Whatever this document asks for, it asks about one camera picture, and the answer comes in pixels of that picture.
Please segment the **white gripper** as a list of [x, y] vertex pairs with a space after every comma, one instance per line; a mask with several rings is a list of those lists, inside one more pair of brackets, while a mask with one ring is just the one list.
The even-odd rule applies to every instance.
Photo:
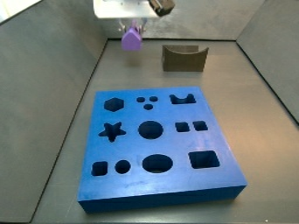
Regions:
[[119, 18], [119, 31], [127, 32], [127, 25], [123, 18], [141, 18], [139, 33], [145, 32], [147, 18], [156, 18], [157, 15], [148, 3], [148, 0], [92, 0], [93, 11], [97, 18]]

